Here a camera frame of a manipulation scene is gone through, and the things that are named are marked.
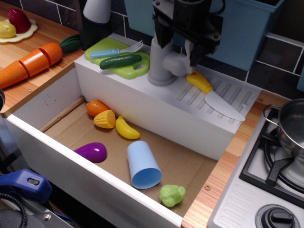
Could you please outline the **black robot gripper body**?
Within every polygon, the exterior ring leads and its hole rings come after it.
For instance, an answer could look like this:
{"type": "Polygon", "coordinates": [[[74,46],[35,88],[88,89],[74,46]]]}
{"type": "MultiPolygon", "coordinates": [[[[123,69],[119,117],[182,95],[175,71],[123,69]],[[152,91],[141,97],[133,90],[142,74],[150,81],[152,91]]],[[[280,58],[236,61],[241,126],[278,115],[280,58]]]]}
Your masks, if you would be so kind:
{"type": "Polygon", "coordinates": [[[222,19],[217,17],[224,7],[211,12],[211,4],[210,0],[155,0],[153,20],[158,15],[167,17],[172,20],[174,33],[195,43],[214,42],[219,45],[222,19]]]}

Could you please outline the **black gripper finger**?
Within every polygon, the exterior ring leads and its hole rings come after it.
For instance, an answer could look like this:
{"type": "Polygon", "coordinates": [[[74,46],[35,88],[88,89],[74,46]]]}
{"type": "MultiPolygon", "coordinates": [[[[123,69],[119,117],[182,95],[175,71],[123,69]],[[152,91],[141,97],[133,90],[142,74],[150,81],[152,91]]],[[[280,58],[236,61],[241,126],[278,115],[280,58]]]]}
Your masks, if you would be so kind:
{"type": "Polygon", "coordinates": [[[208,55],[213,54],[218,47],[214,42],[190,42],[190,66],[196,66],[201,59],[208,55]]]}
{"type": "Polygon", "coordinates": [[[155,35],[160,47],[165,47],[173,38],[172,20],[160,15],[154,16],[155,35]]]}

